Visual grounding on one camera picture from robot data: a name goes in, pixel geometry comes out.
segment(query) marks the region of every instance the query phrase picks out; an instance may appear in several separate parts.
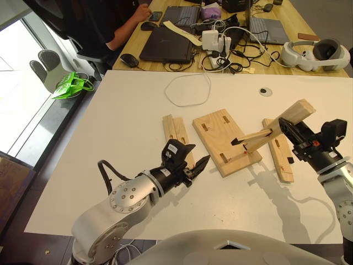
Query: person's arm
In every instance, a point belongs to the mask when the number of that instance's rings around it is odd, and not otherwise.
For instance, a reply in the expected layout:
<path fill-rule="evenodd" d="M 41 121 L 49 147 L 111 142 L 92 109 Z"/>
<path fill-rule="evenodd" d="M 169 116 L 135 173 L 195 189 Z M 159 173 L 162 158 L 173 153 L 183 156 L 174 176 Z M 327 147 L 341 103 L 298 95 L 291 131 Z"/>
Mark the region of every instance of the person's arm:
<path fill-rule="evenodd" d="M 115 51 L 127 42 L 137 24 L 146 20 L 151 14 L 152 12 L 148 8 L 148 4 L 140 4 L 132 17 L 129 18 L 123 26 L 114 31 L 114 38 L 110 42 L 106 43 L 107 47 L 110 50 Z"/>

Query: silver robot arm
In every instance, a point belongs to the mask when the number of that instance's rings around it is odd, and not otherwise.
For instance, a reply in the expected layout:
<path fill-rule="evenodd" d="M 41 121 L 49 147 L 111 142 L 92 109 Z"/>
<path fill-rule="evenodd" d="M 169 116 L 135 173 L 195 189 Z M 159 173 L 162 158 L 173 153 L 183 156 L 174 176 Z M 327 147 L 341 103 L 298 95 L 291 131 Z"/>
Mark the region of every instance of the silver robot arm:
<path fill-rule="evenodd" d="M 162 151 L 160 167 L 141 172 L 111 192 L 108 189 L 109 196 L 83 213 L 73 225 L 71 264 L 110 262 L 124 234 L 148 216 L 160 197 L 181 183 L 191 186 L 192 180 L 204 170 L 210 159 L 206 156 L 194 168 L 187 168 L 184 160 L 194 147 L 169 140 Z"/>
<path fill-rule="evenodd" d="M 336 208 L 343 236 L 342 265 L 353 265 L 353 166 L 336 150 L 345 137 L 347 122 L 324 123 L 315 134 L 303 122 L 296 125 L 280 118 L 280 128 L 294 144 L 293 153 L 308 162 Z"/>

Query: white tabletop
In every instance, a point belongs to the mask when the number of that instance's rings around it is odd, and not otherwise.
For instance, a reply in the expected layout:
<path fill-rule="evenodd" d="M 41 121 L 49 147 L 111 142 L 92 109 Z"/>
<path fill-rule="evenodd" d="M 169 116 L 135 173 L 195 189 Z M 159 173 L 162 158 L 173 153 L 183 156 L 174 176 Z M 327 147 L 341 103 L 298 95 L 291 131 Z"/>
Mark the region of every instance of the white tabletop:
<path fill-rule="evenodd" d="M 192 120 L 226 108 L 244 133 L 261 129 L 263 118 L 275 118 L 305 98 L 317 110 L 305 120 L 318 132 L 325 121 L 347 120 L 347 136 L 338 147 L 352 156 L 353 81 L 350 78 L 282 75 L 211 75 L 209 100 L 178 108 L 163 90 L 185 73 L 109 71 L 67 145 L 30 220 L 26 232 L 71 235 L 79 215 L 107 196 L 97 168 L 101 159 L 133 178 L 157 167 L 165 145 L 162 116 L 183 117 L 195 160 L 207 151 Z M 271 97 L 258 90 L 269 87 Z M 180 104 L 201 102 L 207 93 L 204 75 L 178 78 L 169 94 Z M 210 161 L 195 183 L 172 189 L 133 227 L 126 238 L 164 239 L 199 229 L 237 229 L 288 243 L 341 243 L 332 202 L 316 173 L 295 158 L 295 182 L 280 183 L 267 145 L 263 160 L 226 178 Z M 114 179 L 113 187 L 119 183 Z"/>

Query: laptop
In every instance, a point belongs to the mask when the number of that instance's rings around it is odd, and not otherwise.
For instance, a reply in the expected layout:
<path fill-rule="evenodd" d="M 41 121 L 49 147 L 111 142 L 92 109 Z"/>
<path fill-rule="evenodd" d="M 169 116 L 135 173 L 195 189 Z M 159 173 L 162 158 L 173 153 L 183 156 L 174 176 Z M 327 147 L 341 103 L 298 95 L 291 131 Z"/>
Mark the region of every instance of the laptop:
<path fill-rule="evenodd" d="M 170 20 L 177 27 L 189 27 L 197 23 L 200 7 L 168 7 L 159 25 Z"/>
<path fill-rule="evenodd" d="M 194 29 L 184 27 L 183 30 L 192 33 Z M 190 63 L 192 42 L 183 36 L 160 26 L 154 28 L 149 36 L 140 59 L 154 62 Z"/>
<path fill-rule="evenodd" d="M 283 25 L 279 20 L 252 17 L 250 14 L 252 0 L 245 1 L 245 22 L 250 32 L 258 33 L 266 30 L 269 32 L 267 40 L 266 32 L 255 34 L 261 43 L 266 42 L 269 44 L 284 44 L 289 41 Z M 257 43 L 256 39 L 252 35 L 250 35 L 250 41 Z"/>

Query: smartphone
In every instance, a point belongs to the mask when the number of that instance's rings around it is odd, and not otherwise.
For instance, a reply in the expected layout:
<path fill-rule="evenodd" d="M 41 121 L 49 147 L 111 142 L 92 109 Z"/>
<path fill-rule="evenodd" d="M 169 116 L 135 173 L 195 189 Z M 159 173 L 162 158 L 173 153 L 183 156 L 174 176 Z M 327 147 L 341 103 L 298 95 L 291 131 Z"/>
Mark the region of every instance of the smartphone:
<path fill-rule="evenodd" d="M 162 17 L 163 12 L 153 12 L 152 15 L 149 17 L 149 21 L 159 21 Z"/>

